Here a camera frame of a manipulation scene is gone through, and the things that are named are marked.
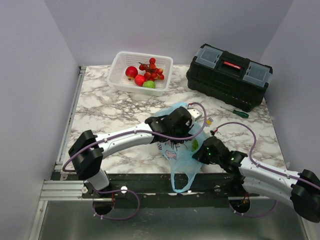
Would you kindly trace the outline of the light blue plastic bag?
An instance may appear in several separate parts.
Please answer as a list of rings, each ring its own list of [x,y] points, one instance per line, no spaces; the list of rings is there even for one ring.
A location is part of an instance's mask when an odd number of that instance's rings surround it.
[[[183,193],[191,188],[196,174],[200,171],[203,164],[192,158],[208,135],[204,132],[204,124],[193,121],[188,112],[189,105],[186,102],[178,102],[169,108],[163,108],[156,112],[152,118],[150,128],[153,132],[164,136],[156,135],[154,141],[158,141],[159,152],[169,161],[170,179],[172,190],[176,193]],[[193,124],[189,131],[191,136],[178,138],[170,136],[170,131],[175,126],[182,124]],[[172,140],[184,140],[184,143],[173,145]],[[191,150],[193,140],[198,141],[198,149]]]

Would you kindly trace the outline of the red fake cherry bunch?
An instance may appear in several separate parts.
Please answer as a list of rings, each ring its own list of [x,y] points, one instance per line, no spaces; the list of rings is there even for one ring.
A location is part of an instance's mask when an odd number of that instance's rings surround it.
[[[139,70],[145,71],[143,74],[147,80],[155,81],[160,80],[163,81],[165,79],[164,69],[158,68],[156,66],[157,60],[154,57],[151,57],[148,62],[139,62]]]

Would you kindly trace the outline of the red fake peach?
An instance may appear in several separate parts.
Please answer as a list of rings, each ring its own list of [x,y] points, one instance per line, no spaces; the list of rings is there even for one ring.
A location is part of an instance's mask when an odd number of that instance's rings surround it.
[[[134,83],[139,87],[142,87],[146,81],[147,79],[141,74],[137,74],[134,78]]]

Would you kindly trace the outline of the red fake apple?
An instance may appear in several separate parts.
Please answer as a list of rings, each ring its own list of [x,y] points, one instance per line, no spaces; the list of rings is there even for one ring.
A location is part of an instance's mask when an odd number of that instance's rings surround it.
[[[125,70],[125,76],[129,79],[129,80],[134,80],[135,77],[138,75],[138,70],[135,66],[129,66],[126,70]]]

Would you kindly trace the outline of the dark purple fake grapes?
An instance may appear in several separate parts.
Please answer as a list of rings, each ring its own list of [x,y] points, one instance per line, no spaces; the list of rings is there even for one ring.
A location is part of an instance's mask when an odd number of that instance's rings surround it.
[[[171,142],[172,145],[183,144],[185,142],[184,140],[174,140],[174,139],[170,139],[169,141]]]

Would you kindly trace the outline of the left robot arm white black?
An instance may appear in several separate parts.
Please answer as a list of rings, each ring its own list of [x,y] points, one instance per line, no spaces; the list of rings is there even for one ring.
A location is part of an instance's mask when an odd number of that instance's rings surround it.
[[[191,138],[190,130],[197,117],[194,110],[179,106],[168,113],[151,116],[135,127],[102,135],[84,131],[68,153],[79,180],[88,181],[101,198],[111,191],[108,175],[101,168],[102,160],[117,152],[140,145],[183,143]]]

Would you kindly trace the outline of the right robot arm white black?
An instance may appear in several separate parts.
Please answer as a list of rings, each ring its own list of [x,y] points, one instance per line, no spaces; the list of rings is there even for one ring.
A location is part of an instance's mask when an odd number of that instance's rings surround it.
[[[202,164],[219,165],[227,173],[239,176],[230,183],[230,191],[241,196],[245,192],[268,197],[292,207],[302,218],[320,221],[320,179],[311,170],[283,170],[247,154],[229,150],[215,136],[206,139],[192,156]]]

